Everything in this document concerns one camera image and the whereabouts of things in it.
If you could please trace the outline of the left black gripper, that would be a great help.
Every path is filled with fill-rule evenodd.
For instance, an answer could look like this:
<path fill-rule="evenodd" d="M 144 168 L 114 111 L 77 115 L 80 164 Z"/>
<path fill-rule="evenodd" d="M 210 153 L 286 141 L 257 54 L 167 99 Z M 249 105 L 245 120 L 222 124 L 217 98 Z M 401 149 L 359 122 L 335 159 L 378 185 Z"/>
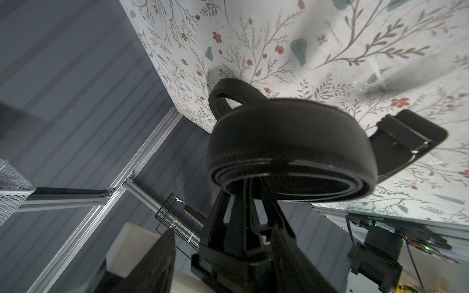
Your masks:
<path fill-rule="evenodd" d="M 264 178 L 222 190 L 203 226 L 191 271 L 217 293 L 335 293 L 295 243 L 296 235 Z M 124 228 L 109 249 L 112 293 L 168 293 L 175 235 Z"/>

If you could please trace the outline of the long black leather belt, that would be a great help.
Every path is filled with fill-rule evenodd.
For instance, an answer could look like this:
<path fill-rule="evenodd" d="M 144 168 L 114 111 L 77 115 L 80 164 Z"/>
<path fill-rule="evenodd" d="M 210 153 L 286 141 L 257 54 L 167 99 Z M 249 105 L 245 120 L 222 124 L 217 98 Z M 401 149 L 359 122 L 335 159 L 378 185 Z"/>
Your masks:
<path fill-rule="evenodd" d="M 208 102 L 217 120 L 207 154 L 210 178 L 232 195 L 245 183 L 265 183 L 280 201 L 363 198 L 448 137 L 409 110 L 386 115 L 368 136 L 335 107 L 268 99 L 232 78 L 219 81 Z"/>

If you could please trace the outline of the floral table mat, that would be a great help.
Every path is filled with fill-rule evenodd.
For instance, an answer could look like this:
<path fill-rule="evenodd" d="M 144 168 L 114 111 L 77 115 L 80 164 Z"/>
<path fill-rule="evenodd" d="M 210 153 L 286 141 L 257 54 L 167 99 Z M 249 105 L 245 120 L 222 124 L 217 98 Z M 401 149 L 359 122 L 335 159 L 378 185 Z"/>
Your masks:
<path fill-rule="evenodd" d="M 448 138 L 333 209 L 469 223 L 467 1 L 122 1 L 176 109 L 207 132 L 221 79 L 316 101 L 371 134 L 408 109 Z"/>

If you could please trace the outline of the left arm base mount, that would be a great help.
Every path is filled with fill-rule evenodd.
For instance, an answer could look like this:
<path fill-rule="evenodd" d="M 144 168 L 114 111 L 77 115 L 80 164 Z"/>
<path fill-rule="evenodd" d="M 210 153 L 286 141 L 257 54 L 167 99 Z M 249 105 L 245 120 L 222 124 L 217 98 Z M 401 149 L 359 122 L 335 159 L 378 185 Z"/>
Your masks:
<path fill-rule="evenodd" d="M 404 244 L 446 262 L 457 263 L 441 253 L 451 250 L 452 246 L 421 223 L 353 213 L 345 216 L 345 220 L 353 244 L 348 253 L 351 272 L 377 284 L 382 293 L 398 290 L 403 271 L 398 260 Z"/>

